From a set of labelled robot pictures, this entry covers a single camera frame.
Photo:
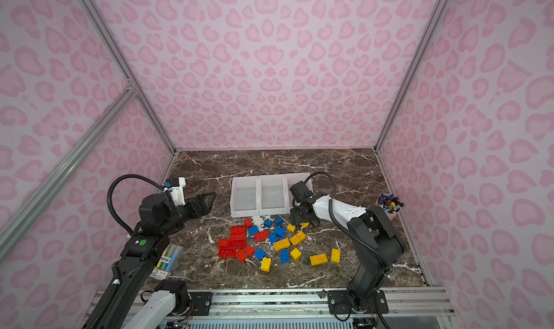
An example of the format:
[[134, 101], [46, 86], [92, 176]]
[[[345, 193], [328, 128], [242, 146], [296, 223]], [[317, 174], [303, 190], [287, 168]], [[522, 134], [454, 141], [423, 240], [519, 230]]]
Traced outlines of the white three-compartment plastic bin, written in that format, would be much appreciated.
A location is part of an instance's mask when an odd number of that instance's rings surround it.
[[310, 173], [234, 177], [229, 201], [232, 218], [290, 214], [290, 188]]

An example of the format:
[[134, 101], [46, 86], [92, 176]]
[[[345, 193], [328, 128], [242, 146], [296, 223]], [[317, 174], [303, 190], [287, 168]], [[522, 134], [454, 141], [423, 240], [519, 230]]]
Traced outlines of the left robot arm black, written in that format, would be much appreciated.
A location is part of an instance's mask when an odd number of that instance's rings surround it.
[[[126, 179], [142, 180], [160, 192], [145, 197], [139, 208], [139, 221], [131, 228], [117, 214], [113, 204], [116, 186]], [[112, 279], [83, 328], [121, 328], [143, 283], [154, 271], [170, 244], [170, 235], [184, 228], [186, 222], [211, 213], [216, 193], [202, 193], [186, 198], [183, 177], [159, 184], [137, 174], [117, 177], [107, 192], [108, 211], [130, 234], [120, 259], [111, 266]]]

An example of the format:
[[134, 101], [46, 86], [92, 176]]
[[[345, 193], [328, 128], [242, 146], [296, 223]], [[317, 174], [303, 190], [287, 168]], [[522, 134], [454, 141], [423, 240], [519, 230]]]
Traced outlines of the yellow lego brick long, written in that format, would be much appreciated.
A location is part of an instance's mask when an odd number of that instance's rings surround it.
[[321, 266], [323, 264], [326, 264], [327, 262], [328, 258], [325, 253], [310, 256], [310, 264], [312, 266]]

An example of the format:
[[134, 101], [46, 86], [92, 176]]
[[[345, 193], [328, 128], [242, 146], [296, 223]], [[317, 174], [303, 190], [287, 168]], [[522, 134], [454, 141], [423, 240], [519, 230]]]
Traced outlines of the yellow lego brick small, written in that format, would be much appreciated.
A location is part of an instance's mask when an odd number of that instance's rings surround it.
[[294, 261], [297, 261], [301, 257], [301, 255], [302, 255], [302, 253], [300, 252], [300, 250], [298, 248], [294, 248], [290, 252], [290, 256], [293, 258]]

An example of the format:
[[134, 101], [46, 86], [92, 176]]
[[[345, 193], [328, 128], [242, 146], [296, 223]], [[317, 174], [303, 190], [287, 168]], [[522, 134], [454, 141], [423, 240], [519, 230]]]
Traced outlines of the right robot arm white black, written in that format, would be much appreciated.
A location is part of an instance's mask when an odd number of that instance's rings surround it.
[[[332, 185], [332, 193], [314, 192], [307, 183], [323, 175]], [[345, 302], [336, 303], [342, 313], [346, 309], [358, 313], [379, 310], [386, 313], [386, 299], [380, 291], [389, 277], [393, 264], [405, 252], [405, 242], [385, 210], [379, 206], [353, 206], [335, 199], [336, 184], [330, 174], [316, 172], [289, 188], [292, 196], [290, 210], [295, 225], [332, 222], [351, 238], [359, 260], [355, 276], [346, 287]]]

